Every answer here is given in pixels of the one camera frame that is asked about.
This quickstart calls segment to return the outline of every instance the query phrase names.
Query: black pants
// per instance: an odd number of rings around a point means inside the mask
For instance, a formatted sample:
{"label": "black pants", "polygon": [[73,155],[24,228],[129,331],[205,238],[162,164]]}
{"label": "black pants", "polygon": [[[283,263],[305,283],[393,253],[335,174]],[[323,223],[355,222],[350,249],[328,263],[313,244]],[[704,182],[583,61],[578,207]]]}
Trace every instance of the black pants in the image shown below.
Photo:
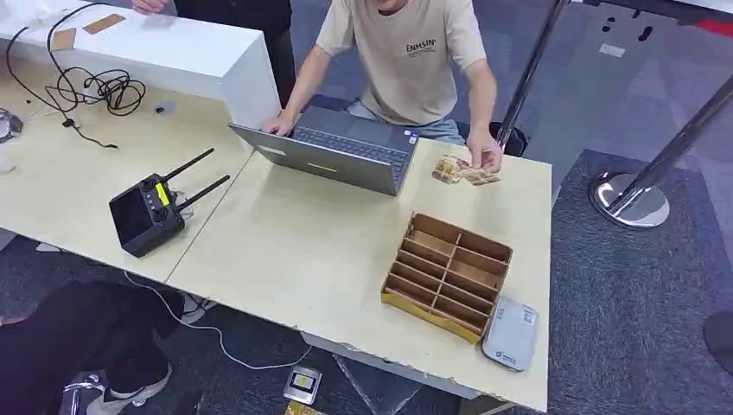
{"label": "black pants", "polygon": [[[175,8],[178,10],[178,16],[186,19],[260,29],[248,23],[252,16],[245,16],[256,14],[255,9],[244,10],[242,5],[239,4],[230,7],[229,3],[205,0],[176,0]],[[290,39],[290,31],[286,30],[283,33],[282,31],[266,29],[265,44],[267,54],[270,56],[272,74],[275,76],[275,83],[277,84],[277,93],[280,95],[280,105],[285,108],[293,92],[293,86],[296,84],[296,62],[293,56],[293,42]]]}
{"label": "black pants", "polygon": [[[163,293],[181,316],[183,299]],[[170,336],[178,322],[155,293],[109,283],[71,283],[28,319],[0,326],[0,408],[15,415],[58,413],[61,391],[82,371],[105,370],[120,393],[162,380],[168,361],[153,331]]]}

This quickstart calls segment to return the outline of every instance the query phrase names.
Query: printed text on t-shirt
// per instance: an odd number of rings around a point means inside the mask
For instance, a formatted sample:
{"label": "printed text on t-shirt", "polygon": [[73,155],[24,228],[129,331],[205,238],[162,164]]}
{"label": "printed text on t-shirt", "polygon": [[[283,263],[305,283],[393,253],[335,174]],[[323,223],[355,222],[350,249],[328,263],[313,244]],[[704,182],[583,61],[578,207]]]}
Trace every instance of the printed text on t-shirt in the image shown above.
{"label": "printed text on t-shirt", "polygon": [[435,52],[435,39],[426,39],[418,43],[407,43],[407,55],[411,58],[426,54],[428,52]]}

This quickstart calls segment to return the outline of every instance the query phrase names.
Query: antenna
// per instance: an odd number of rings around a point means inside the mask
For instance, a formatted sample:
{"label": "antenna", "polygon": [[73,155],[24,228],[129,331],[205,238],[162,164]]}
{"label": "antenna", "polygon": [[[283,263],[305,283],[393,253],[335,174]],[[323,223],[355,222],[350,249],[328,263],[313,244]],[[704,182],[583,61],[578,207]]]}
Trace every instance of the antenna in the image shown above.
{"label": "antenna", "polygon": [[215,188],[218,188],[219,186],[221,186],[224,182],[226,182],[229,179],[230,179],[229,175],[226,175],[226,176],[220,178],[219,180],[217,180],[213,184],[209,185],[209,187],[207,187],[207,188],[203,189],[201,192],[195,194],[194,197],[188,199],[187,201],[185,201],[185,202],[181,203],[180,205],[178,205],[177,207],[175,207],[175,211],[176,212],[181,212],[183,209],[188,208],[192,204],[196,203],[200,198],[208,195],[209,193],[211,193],[212,190],[214,190]]}
{"label": "antenna", "polygon": [[175,170],[171,171],[170,173],[168,173],[164,178],[161,179],[161,183],[165,183],[168,180],[170,180],[170,179],[172,179],[172,178],[180,175],[183,170],[188,169],[189,167],[193,166],[194,164],[200,162],[202,158],[208,156],[209,154],[211,154],[213,152],[214,152],[214,149],[213,148],[204,151],[204,153],[201,154],[200,156],[196,157],[195,159],[191,160],[190,162],[188,162],[186,164],[183,164],[178,169],[175,169]]}

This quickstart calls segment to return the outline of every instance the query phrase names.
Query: beige t-shirt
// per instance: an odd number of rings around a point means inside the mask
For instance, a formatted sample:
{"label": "beige t-shirt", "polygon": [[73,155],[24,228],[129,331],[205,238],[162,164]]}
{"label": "beige t-shirt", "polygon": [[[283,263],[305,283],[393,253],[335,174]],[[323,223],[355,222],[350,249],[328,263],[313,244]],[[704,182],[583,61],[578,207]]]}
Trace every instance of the beige t-shirt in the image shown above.
{"label": "beige t-shirt", "polygon": [[335,56],[356,43],[370,85],[364,105],[399,125],[425,125],[456,105],[461,70],[486,59],[471,0],[410,0],[382,16],[372,0],[333,0],[316,44]]}

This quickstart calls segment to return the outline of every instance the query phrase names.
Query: yellow sticker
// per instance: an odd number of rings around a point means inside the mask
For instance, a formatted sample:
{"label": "yellow sticker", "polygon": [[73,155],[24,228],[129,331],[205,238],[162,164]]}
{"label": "yellow sticker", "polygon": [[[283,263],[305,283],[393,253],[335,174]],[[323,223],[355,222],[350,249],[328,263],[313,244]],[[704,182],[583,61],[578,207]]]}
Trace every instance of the yellow sticker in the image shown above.
{"label": "yellow sticker", "polygon": [[335,173],[335,172],[336,172],[336,170],[334,170],[334,169],[331,169],[331,168],[329,168],[329,167],[323,167],[323,166],[319,166],[318,164],[308,163],[308,165],[309,165],[310,167],[316,167],[316,168],[318,168],[318,169],[322,169],[322,170],[330,171],[331,173]]}
{"label": "yellow sticker", "polygon": [[168,195],[165,194],[165,189],[163,188],[163,185],[161,183],[158,183],[156,185],[156,190],[158,191],[158,197],[163,203],[163,206],[168,206],[170,204],[170,202],[168,201]]}

